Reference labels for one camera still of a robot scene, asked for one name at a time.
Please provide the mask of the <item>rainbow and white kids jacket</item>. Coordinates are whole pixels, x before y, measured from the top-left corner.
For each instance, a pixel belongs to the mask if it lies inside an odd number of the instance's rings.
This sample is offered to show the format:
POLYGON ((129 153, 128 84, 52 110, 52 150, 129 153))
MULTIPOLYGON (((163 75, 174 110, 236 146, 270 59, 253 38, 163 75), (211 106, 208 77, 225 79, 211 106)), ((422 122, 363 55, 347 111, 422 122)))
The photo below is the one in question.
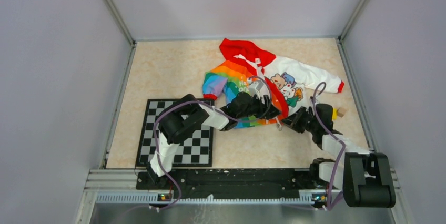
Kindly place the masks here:
POLYGON ((249 84, 259 80, 267 86, 273 105, 281 111, 274 119, 241 123, 237 129, 274 124, 287 118, 300 107, 308 106, 309 97, 305 90, 315 89, 321 82, 326 83, 325 91, 328 93, 340 93, 344 87, 339 76, 275 55, 250 41, 225 38, 219 48, 225 61, 205 73, 203 97, 216 100, 224 94, 229 103, 238 93, 248 93, 249 84))

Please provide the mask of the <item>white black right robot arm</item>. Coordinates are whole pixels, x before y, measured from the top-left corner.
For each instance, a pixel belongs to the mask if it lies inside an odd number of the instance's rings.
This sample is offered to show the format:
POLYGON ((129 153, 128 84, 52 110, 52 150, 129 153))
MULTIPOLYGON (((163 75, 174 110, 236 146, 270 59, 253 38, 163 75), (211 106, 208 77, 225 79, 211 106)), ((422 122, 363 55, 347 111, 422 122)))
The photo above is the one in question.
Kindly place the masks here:
POLYGON ((387 155, 364 149, 334 130, 337 111, 328 104, 301 107, 282 120, 288 128, 311 134, 313 142, 333 159, 313 161, 308 174, 315 188, 340 189, 350 207, 392 208, 396 204, 392 172, 387 155))

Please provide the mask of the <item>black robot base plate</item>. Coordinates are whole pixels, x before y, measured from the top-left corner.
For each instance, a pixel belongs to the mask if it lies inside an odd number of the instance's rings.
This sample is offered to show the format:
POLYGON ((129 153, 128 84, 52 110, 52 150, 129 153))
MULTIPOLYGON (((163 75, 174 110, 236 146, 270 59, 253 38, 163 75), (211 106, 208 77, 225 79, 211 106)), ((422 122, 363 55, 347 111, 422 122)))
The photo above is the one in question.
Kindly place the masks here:
POLYGON ((320 189, 308 169, 173 169, 160 183, 153 183, 147 172, 138 174, 138 190, 175 190, 175 197, 201 199, 297 199, 305 189, 320 189))

